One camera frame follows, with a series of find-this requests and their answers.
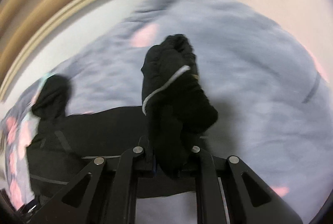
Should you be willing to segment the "black jacket with grey piping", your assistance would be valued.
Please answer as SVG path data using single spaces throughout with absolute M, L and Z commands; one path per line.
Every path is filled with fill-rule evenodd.
M 148 137 L 149 158 L 163 172 L 159 179 L 141 179 L 138 197 L 159 198 L 194 190 L 180 173 L 193 163 L 191 150 L 217 121 L 198 81 L 196 56 L 184 35 L 168 36 L 152 46 L 144 59 L 142 105 L 118 107 L 91 115 L 66 115 L 70 80 L 49 77 L 32 113 L 40 121 L 26 148 L 30 187 L 50 199 L 97 156 L 120 156 Z

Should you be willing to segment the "grey floral bed quilt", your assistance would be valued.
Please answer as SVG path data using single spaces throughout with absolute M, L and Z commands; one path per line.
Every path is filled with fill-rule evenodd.
M 332 223 L 332 106 L 327 82 L 301 43 L 235 0 L 146 0 L 105 35 L 44 70 L 1 121 L 6 180 L 1 188 L 2 222 L 30 223 L 62 189 L 42 199 L 30 187 L 26 148 L 40 121 L 32 107 L 46 80 L 53 75 L 70 80 L 68 116 L 140 106 L 146 54 L 175 34 L 184 35 L 192 46 L 199 84 L 219 115 L 195 146 L 213 157 L 239 157 L 301 223 Z M 121 155 L 97 157 L 115 168 Z M 139 181 L 163 174 L 154 158 L 155 175 L 138 180 L 135 223 L 198 223 L 192 150 L 191 157 L 192 167 L 181 171 L 180 178 L 191 179 L 193 191 L 141 199 Z

